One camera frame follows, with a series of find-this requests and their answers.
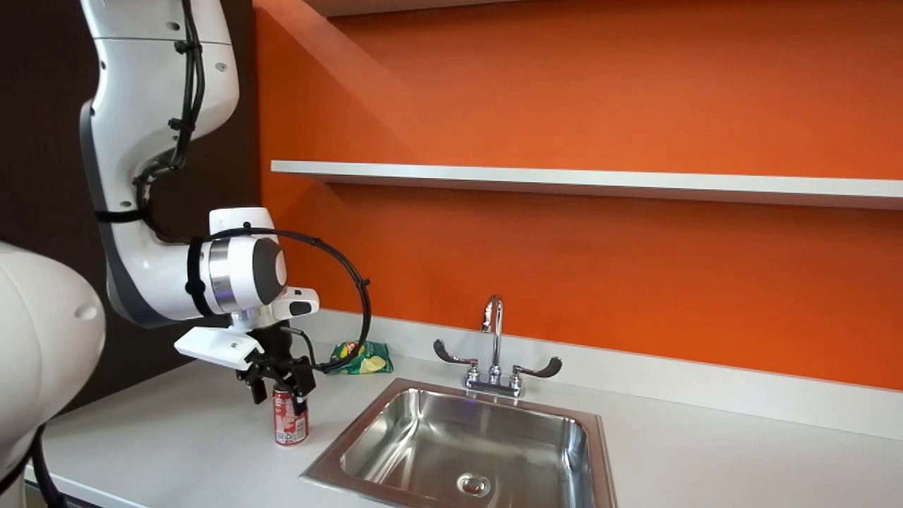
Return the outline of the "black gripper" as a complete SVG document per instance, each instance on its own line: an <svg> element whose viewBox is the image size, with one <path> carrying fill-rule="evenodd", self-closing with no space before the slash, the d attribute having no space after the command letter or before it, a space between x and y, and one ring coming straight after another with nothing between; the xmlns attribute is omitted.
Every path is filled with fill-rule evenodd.
<svg viewBox="0 0 903 508"><path fill-rule="evenodd" d="M308 355L293 355L293 334L288 323L254 330L250 338L257 350L249 355L249 370L236 378L250 388L250 402L263 405L267 398L264 384L288 388L293 395L293 416L308 417L308 392L317 391L312 361Z"/></svg>

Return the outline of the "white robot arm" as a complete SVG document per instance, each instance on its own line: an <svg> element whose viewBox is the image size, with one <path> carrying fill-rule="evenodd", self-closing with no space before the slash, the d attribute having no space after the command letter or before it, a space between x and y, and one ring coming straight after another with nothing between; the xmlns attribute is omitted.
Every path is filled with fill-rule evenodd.
<svg viewBox="0 0 903 508"><path fill-rule="evenodd" d="M149 227L151 187L236 107L223 0L78 0L98 86L78 114L82 165L108 289L72 268L0 248L0 480L17 485L44 423L87 384L103 317L188 329L174 350L259 384L276 372L257 334L304 299L284 278L271 214L232 206L191 244Z"/></svg>

